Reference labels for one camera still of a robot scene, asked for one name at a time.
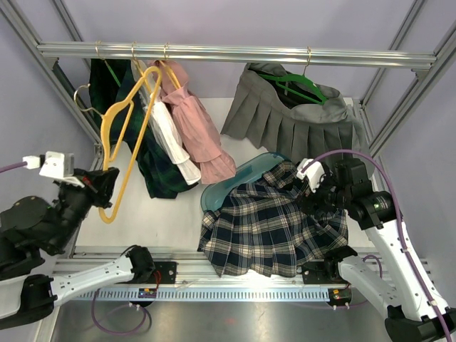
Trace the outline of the yellow plastic hanger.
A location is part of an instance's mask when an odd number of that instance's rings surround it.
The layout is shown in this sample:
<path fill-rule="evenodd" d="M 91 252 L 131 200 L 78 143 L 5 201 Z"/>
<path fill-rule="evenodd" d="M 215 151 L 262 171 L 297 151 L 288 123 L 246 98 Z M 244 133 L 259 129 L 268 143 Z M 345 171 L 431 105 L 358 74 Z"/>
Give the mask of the yellow plastic hanger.
<path fill-rule="evenodd" d="M 126 95 L 126 97 L 114 103 L 109 107 L 109 109 L 104 113 L 98 112 L 92 106 L 89 107 L 88 110 L 93 111 L 97 118 L 95 122 L 99 126 L 100 131 L 100 140 L 101 145 L 103 148 L 103 170 L 107 170 L 109 167 L 112 167 L 114 161 L 116 161 L 118 157 L 118 153 L 120 152 L 120 145 L 123 143 L 123 136 L 125 131 L 128 127 L 128 123 L 130 120 L 130 116 L 133 112 L 134 102 L 133 98 L 136 94 L 140 95 L 139 90 L 141 89 L 145 79 L 149 74 L 153 73 L 153 75 L 160 76 L 161 73 L 156 67 L 148 68 L 144 73 L 143 77 L 140 77 L 138 81 L 135 81 L 135 85 L 132 87 L 131 91 Z M 80 86 L 75 94 L 78 94 L 79 91 L 86 89 L 89 92 L 90 83 Z M 136 156 L 138 154 L 138 150 L 140 149 L 141 142 L 143 140 L 143 136 L 145 134 L 146 128 L 149 127 L 148 120 L 151 114 L 153 103 L 152 101 L 155 99 L 157 95 L 157 86 L 155 86 L 154 91 L 152 92 L 152 99 L 150 99 L 149 106 L 147 112 L 145 112 L 145 116 L 143 119 L 143 124 L 140 129 L 140 133 L 138 135 L 135 148 L 131 151 L 131 159 L 128 163 L 127 171 L 125 172 L 122 184 L 120 186 L 119 193 L 117 195 L 117 199 L 113 207 L 103 209 L 99 209 L 100 218 L 107 224 L 110 224 L 114 221 L 117 217 L 118 211 L 120 209 L 120 203 L 123 200 L 123 196 L 126 191 L 126 187 L 130 180 L 131 173 L 133 171 L 133 167 L 135 165 L 138 166 L 136 162 Z"/>

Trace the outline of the navy white plaid skirt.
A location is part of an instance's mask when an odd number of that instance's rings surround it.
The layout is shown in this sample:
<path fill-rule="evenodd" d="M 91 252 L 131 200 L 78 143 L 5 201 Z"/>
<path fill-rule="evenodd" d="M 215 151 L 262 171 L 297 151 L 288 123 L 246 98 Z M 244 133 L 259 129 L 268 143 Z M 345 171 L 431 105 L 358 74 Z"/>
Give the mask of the navy white plaid skirt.
<path fill-rule="evenodd" d="M 296 166 L 280 162 L 255 182 L 233 188 L 218 210 L 204 213 L 198 251 L 218 276 L 250 270 L 296 276 L 299 266 L 348 243 L 346 213 L 306 214 L 298 203 L 303 194 Z"/>

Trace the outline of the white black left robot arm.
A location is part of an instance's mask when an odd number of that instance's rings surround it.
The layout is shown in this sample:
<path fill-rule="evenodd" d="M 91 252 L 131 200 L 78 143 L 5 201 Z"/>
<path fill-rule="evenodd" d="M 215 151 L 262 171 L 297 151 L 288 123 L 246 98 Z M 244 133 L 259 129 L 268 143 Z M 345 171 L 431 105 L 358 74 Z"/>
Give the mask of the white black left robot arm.
<path fill-rule="evenodd" d="M 86 292 L 118 283 L 146 283 L 155 264 L 147 248 L 132 246 L 117 259 L 64 276 L 32 274 L 44 263 L 42 253 L 62 255 L 91 208 L 111 206 L 119 170 L 73 173 L 73 185 L 54 180 L 58 197 L 48 203 L 28 196 L 1 213 L 1 328 L 40 321 L 56 307 Z"/>

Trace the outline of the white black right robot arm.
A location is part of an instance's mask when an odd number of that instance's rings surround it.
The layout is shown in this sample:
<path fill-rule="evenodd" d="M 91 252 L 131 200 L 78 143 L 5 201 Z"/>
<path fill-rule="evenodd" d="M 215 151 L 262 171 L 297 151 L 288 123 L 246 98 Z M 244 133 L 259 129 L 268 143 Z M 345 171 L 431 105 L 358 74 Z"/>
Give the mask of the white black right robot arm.
<path fill-rule="evenodd" d="M 455 309 L 419 260 L 393 193 L 374 190 L 364 162 L 349 158 L 329 169 L 319 160 L 304 159 L 296 176 L 306 186 L 303 210 L 347 211 L 375 245 L 392 281 L 383 280 L 351 247 L 339 247 L 326 256 L 324 276 L 355 286 L 383 316 L 392 341 L 451 341 Z"/>

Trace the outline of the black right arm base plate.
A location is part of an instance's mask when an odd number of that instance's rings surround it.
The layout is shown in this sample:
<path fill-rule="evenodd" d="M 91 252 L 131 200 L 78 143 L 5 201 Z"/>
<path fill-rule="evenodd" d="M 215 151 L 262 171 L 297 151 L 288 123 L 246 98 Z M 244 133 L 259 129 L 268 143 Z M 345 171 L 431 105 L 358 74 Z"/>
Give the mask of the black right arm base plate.
<path fill-rule="evenodd" d="M 337 264 L 332 261 L 311 261 L 301 266 L 301 275 L 305 284 L 347 285 L 338 272 Z"/>

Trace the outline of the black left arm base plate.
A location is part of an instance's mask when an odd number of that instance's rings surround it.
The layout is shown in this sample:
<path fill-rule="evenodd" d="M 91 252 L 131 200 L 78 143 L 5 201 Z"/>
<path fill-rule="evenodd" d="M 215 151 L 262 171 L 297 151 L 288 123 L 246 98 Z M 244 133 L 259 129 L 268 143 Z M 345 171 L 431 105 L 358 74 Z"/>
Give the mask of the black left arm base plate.
<path fill-rule="evenodd" d="M 171 285 L 175 284 L 177 277 L 177 262 L 175 261 L 156 261 L 155 270 L 145 281 L 146 284 Z"/>

